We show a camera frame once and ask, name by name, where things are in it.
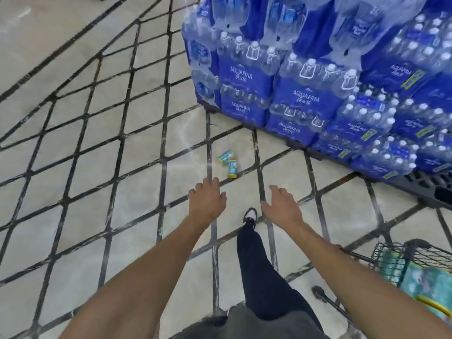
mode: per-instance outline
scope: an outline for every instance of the black and white sneaker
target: black and white sneaker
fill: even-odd
[[[251,222],[253,224],[253,227],[256,227],[257,222],[257,210],[256,208],[250,208],[246,211],[245,215],[243,216],[243,224]]]

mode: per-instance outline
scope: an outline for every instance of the forearm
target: forearm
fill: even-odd
[[[113,277],[81,308],[61,338],[152,338],[206,227],[195,222],[187,217],[159,244]]]
[[[287,231],[369,339],[452,338],[441,319],[306,224]]]

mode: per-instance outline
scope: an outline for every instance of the floor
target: floor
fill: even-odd
[[[318,233],[361,254],[372,253],[382,226],[394,241],[422,238],[451,250],[451,211],[425,208],[206,114],[180,35],[183,7],[196,1],[79,0],[71,4],[76,10],[96,5],[103,18],[93,13],[89,21],[97,22],[66,48],[48,42],[64,50],[19,82],[2,73],[9,85],[0,89],[0,338],[58,338],[100,286],[178,226],[188,190],[206,175],[220,178],[228,207],[196,244],[161,317],[160,339],[244,300],[236,235],[244,211],[269,198],[269,184],[293,193]],[[131,17],[119,28],[118,19]],[[72,25],[67,39],[83,31],[82,23]],[[0,69],[14,66],[12,57],[0,57]],[[239,160],[236,180],[218,164],[227,149]],[[289,237],[259,215],[269,260],[336,339],[347,322],[315,300],[311,287],[334,298],[331,290]]]

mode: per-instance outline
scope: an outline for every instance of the bottle cap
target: bottle cap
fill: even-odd
[[[450,58],[451,58],[451,54],[450,54],[449,52],[444,52],[444,53],[441,55],[441,60],[442,60],[442,61],[448,61]]]
[[[431,46],[426,47],[426,48],[424,49],[424,53],[425,53],[427,56],[430,56],[434,51],[435,51],[435,49],[433,49]]]
[[[416,22],[423,22],[425,21],[425,15],[419,14],[417,17],[415,17]]]
[[[433,35],[436,35],[438,33],[439,33],[439,28],[437,28],[437,27],[434,27],[434,28],[430,29],[430,31],[428,31],[428,34],[433,34]]]
[[[347,75],[350,77],[355,77],[356,76],[356,69],[350,69],[349,71],[347,71]]]
[[[415,41],[411,41],[411,42],[408,44],[408,49],[409,49],[409,50],[416,50],[416,49],[418,48],[418,46],[419,46],[418,43],[416,43]]]

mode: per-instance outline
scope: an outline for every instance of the black pants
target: black pants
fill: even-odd
[[[305,311],[323,331],[309,303],[273,268],[251,223],[246,223],[237,236],[237,253],[246,307],[259,319],[274,320],[291,311]]]

